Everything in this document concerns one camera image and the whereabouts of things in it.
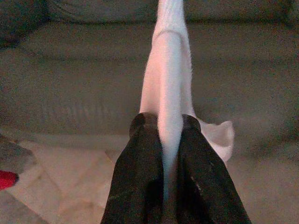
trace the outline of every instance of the sofa cushion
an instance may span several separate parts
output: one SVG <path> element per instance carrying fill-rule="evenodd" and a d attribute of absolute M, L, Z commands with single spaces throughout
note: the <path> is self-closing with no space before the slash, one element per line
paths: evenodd
<path fill-rule="evenodd" d="M 51 22 L 20 47 L 48 59 L 147 60 L 154 24 L 82 25 Z M 284 25 L 188 24 L 194 62 L 293 57 L 296 38 Z"/>
<path fill-rule="evenodd" d="M 191 20 L 250 20 L 271 21 L 281 18 L 285 0 L 187 0 L 185 14 Z"/>
<path fill-rule="evenodd" d="M 128 134 L 139 112 L 150 35 L 140 31 L 134 41 L 121 28 L 117 25 L 106 31 L 110 37 L 124 32 L 115 38 L 116 43 L 104 37 L 91 43 L 78 38 L 79 46 L 87 46 L 85 50 L 76 48 L 71 38 L 69 44 L 59 35 L 48 40 L 50 33 L 44 28 L 18 48 L 2 52 L 2 127 L 50 134 Z M 299 64 L 298 37 L 292 31 L 265 24 L 192 24 L 188 28 L 193 105 L 200 119 L 233 121 L 236 148 L 295 134 Z M 64 50 L 55 55 L 59 41 Z M 106 42 L 106 51 L 93 51 L 107 46 Z M 143 43 L 147 49 L 136 47 Z"/>
<path fill-rule="evenodd" d="M 54 21 L 132 22 L 155 20 L 157 0 L 47 0 Z M 189 20 L 275 20 L 288 7 L 285 0 L 186 0 L 185 15 Z"/>
<path fill-rule="evenodd" d="M 153 20 L 153 0 L 47 0 L 50 17 L 67 22 L 115 22 Z"/>

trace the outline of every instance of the sofa backrest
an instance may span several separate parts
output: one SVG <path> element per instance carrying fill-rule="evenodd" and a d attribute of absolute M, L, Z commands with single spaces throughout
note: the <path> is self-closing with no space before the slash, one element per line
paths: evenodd
<path fill-rule="evenodd" d="M 50 18 L 71 22 L 132 22 L 155 20 L 157 0 L 47 0 Z M 275 20 L 288 0 L 186 0 L 188 20 Z"/>

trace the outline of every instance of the tiled floor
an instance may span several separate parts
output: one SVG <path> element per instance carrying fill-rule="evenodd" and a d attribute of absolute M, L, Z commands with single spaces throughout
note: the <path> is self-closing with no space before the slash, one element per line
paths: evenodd
<path fill-rule="evenodd" d="M 96 149 L 49 147 L 21 142 L 37 164 L 20 175 L 8 192 L 51 224 L 98 224 L 114 169 L 112 159 Z"/>
<path fill-rule="evenodd" d="M 37 164 L 22 173 L 8 193 L 49 224 L 100 223 L 120 152 L 20 145 L 33 152 Z M 228 161 L 228 171 L 253 224 L 299 223 L 298 161 L 281 154 L 238 156 Z M 30 223 L 44 223 L 32 214 L 28 217 L 37 220 Z"/>

